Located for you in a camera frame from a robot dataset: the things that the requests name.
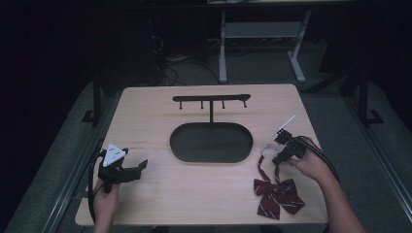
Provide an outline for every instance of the black hook rack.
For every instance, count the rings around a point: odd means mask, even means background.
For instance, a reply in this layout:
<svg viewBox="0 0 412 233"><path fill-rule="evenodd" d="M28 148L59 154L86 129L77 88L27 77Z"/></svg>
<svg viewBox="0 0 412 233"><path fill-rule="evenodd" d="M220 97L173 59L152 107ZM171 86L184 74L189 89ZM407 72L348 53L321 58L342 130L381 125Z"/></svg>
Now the black hook rack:
<svg viewBox="0 0 412 233"><path fill-rule="evenodd" d="M203 101L209 101L210 122L213 123L213 102L222 101L222 108L225 109L224 101L239 100L243 102L244 108L247 108L246 101L251 98L250 94L238 95L202 95L202 96L174 96L173 101L179 102L179 109L182 109L182 102L196 102L200 101L200 109L203 109Z"/></svg>

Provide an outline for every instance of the gray floor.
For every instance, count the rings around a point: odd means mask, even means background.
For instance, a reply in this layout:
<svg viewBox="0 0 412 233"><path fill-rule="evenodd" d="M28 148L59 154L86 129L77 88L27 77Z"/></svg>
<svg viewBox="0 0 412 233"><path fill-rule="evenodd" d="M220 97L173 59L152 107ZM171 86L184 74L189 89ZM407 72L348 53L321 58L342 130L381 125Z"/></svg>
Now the gray floor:
<svg viewBox="0 0 412 233"><path fill-rule="evenodd" d="M227 84L249 83L293 83L304 89L328 77L319 74L318 69L324 54L325 44L305 43L299 54L299 61L308 79L298 83L287 59L289 44L273 43L270 48L260 48L244 55L233 55L226 59ZM179 74L176 85L217 84L211 71L195 59L171 66ZM205 62L218 74L218 57L208 56ZM166 70L173 77L171 70ZM391 181L382 166L376 149L367 136L376 138L380 148L395 168L404 187L412 192L412 135L392 110L385 94L373 83L370 85L369 108L379 112L384 124L365 129L353 114L352 106L357 96L343 98L338 94L341 81L333 83L315 94L301 94L302 101L311 119L315 132L338 171L342 186L348 193L350 203L368 232L412 232L412 224L398 201ZM117 98L104 97L104 115L107 121L113 116ZM67 182L79 154L87 150L85 143L102 139L108 124L96 130L91 123L81 123L85 111L92 108L91 85L79 96L68 115L60 133L45 159L41 169L20 203L7 232L41 232L48 222L61 190ZM86 176L76 183L77 191L63 208L62 220L55 223L57 232L91 232L91 227L79 226L74 217L86 189ZM287 232L322 232L320 224L280 225ZM151 226L114 226L112 232L150 232ZM190 227L179 227L173 232L188 232ZM195 227L195 232L258 232L255 226Z"/></svg>

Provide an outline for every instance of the wooden table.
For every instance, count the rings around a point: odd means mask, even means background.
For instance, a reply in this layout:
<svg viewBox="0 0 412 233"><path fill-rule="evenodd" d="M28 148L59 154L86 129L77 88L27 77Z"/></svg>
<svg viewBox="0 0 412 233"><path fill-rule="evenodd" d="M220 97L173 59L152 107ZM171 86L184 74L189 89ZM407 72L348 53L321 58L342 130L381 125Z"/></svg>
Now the wooden table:
<svg viewBox="0 0 412 233"><path fill-rule="evenodd" d="M186 163L176 158L169 145L173 130L187 122L207 122L208 103L185 102L183 109L173 102L176 95L251 94L247 108L239 101L215 104L215 122L236 122L252 133L250 155L238 163ZM254 193L254 179L260 179L258 159L271 134L288 120L294 136L311 137L318 144L296 88L291 84L216 85L127 88L109 128L103 148L113 142L129 148L123 167L135 167L149 159L139 181L120 187L120 207L115 224L207 225L325 223L326 206L319 186L289 164L281 164L280 179L294 179L300 198L306 203L296 215L281 210L280 220L257 215L261 197ZM267 157L262 169L273 181L274 165ZM91 225L87 200L76 215L80 225Z"/></svg>

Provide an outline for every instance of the maroon bow tie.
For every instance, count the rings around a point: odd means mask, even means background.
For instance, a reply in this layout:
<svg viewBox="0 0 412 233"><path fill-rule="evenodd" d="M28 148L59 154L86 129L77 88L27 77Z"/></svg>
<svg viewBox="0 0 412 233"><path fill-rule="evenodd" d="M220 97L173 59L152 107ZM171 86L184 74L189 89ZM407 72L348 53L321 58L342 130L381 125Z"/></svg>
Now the maroon bow tie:
<svg viewBox="0 0 412 233"><path fill-rule="evenodd" d="M283 207L285 211L292 215L296 214L305 205L305 203L297 196L296 186L293 179L280 182L279 167L276 166L276 183L271 183L270 179L260 168L263 158L263 156L260 157L257 168L264 181L256 179L254 181L256 195L262 196L260 205L257 209L257 214L260 216L279 219L281 213L280 207Z"/></svg>

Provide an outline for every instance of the person's right hand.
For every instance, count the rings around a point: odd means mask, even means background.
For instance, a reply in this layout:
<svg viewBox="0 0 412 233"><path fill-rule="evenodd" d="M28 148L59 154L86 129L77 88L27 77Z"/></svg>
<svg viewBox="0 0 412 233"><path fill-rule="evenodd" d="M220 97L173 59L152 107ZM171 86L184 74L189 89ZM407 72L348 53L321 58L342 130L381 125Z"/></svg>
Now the person's right hand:
<svg viewBox="0 0 412 233"><path fill-rule="evenodd" d="M306 138L304 138L304 140L307 144L316 148L311 140ZM303 175L315 180L317 183L334 179L334 176L327 165L308 148L302 159L291 158L288 162L291 166L297 168Z"/></svg>

